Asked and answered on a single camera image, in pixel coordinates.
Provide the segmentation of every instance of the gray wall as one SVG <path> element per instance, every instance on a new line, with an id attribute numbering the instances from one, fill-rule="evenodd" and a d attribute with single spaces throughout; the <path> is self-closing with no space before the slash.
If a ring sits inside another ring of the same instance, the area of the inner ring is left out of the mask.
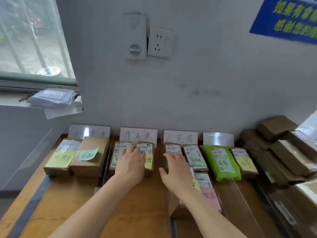
<path id="1" fill-rule="evenodd" d="M 317 108 L 317 46 L 249 34 L 263 0 L 57 0 L 85 114 L 76 122 L 239 133 Z M 121 14 L 174 28 L 169 60 L 129 61 Z"/>
<path id="2" fill-rule="evenodd" d="M 21 190 L 24 187 L 67 129 L 70 118 L 47 120 L 40 108 L 0 106 L 0 190 Z M 30 160 L 14 175 L 31 153 Z"/>

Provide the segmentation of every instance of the window bar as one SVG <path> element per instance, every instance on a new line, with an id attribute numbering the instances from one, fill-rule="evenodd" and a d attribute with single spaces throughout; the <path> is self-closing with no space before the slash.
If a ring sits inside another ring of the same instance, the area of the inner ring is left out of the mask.
<path id="1" fill-rule="evenodd" d="M 11 49 L 11 53 L 12 53 L 12 55 L 13 55 L 13 58 L 14 58 L 15 62 L 16 62 L 17 65 L 18 65 L 18 68 L 19 68 L 20 72 L 21 72 L 21 73 L 25 73 L 25 74 L 28 73 L 28 72 L 26 71 L 24 65 L 22 64 L 22 62 L 21 62 L 21 60 L 20 60 L 20 58 L 19 58 L 19 56 L 18 56 L 18 54 L 17 54 L 17 52 L 16 52 L 14 46 L 13 46 L 12 39 L 11 39 L 11 37 L 10 37 L 8 31 L 7 31 L 7 28 L 6 28 L 6 26 L 5 26 L 4 22 L 3 22 L 3 18 L 2 18 L 1 11 L 0 11 L 0 26 L 1 26 L 1 28 L 2 28 L 2 31 L 3 31 L 3 33 L 4 33 L 5 37 L 6 37 L 6 39 L 7 39 L 8 42 L 9 42 L 9 46 L 10 46 L 10 49 Z"/>
<path id="2" fill-rule="evenodd" d="M 34 47 L 36 49 L 36 52 L 37 52 L 37 55 L 38 55 L 38 58 L 40 60 L 40 63 L 42 65 L 42 68 L 44 68 L 47 72 L 50 72 L 50 69 L 47 67 L 46 65 L 46 62 L 45 62 L 45 59 L 44 59 L 44 56 L 40 50 L 40 47 L 39 47 L 39 44 L 37 42 L 37 38 L 35 36 L 35 33 L 34 33 L 34 29 L 33 29 L 33 24 L 30 20 L 30 16 L 29 16 L 29 13 L 28 13 L 28 8 L 26 7 L 26 4 L 24 2 L 24 0 L 19 0 L 20 3 L 21 3 L 21 7 L 22 7 L 22 10 L 24 12 L 24 15 L 28 21 L 28 24 L 29 24 L 29 27 L 31 29 L 31 39 L 33 41 L 33 44 L 34 44 Z"/>
<path id="3" fill-rule="evenodd" d="M 65 64 L 67 77 L 71 78 L 72 74 L 71 74 L 71 71 L 70 71 L 68 58 L 67 58 L 67 55 L 66 55 L 66 52 L 65 52 L 65 49 L 64 49 L 63 41 L 62 41 L 61 29 L 60 29 L 60 25 L 57 22 L 58 16 L 57 16 L 56 12 L 58 10 L 57 10 L 57 8 L 55 8 L 54 0 L 49 0 L 49 2 L 51 4 L 51 12 L 52 12 L 52 17 L 53 17 L 54 30 L 57 31 L 57 40 L 58 40 L 58 44 L 60 46 L 61 56 L 62 56 L 64 64 Z"/>

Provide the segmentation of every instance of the pink sticky note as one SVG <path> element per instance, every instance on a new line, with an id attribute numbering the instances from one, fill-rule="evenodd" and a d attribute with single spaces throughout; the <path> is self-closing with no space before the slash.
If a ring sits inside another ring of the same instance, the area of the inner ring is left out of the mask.
<path id="1" fill-rule="evenodd" d="M 221 212 L 218 197 L 213 188 L 200 187 L 201 193 L 205 196 L 210 204 L 212 204 L 218 211 Z"/>

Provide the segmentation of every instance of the hand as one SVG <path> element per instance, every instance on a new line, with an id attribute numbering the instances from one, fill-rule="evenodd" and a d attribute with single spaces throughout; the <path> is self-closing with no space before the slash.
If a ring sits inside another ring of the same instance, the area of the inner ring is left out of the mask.
<path id="1" fill-rule="evenodd" d="M 133 188 L 144 178 L 145 152 L 140 153 L 139 148 L 130 146 L 128 150 L 123 149 L 117 160 L 115 170 L 116 177 L 120 177 L 124 182 Z"/>
<path id="2" fill-rule="evenodd" d="M 184 192 L 195 189 L 189 164 L 185 157 L 179 153 L 164 153 L 168 162 L 168 174 L 163 168 L 159 168 L 161 178 L 166 187 L 179 199 Z"/>

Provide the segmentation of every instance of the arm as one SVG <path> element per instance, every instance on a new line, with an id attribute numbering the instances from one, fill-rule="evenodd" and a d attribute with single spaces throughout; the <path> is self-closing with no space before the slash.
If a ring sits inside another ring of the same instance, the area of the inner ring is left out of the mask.
<path id="1" fill-rule="evenodd" d="M 159 169 L 162 181 L 188 208 L 203 237 L 246 238 L 193 187 L 189 164 L 184 156 L 178 153 L 165 153 L 164 156 L 169 172 L 167 174 L 163 168 Z"/>
<path id="2" fill-rule="evenodd" d="M 58 227 L 50 238 L 99 237 L 117 205 L 144 177 L 145 153 L 122 150 L 115 175 L 79 210 Z"/>

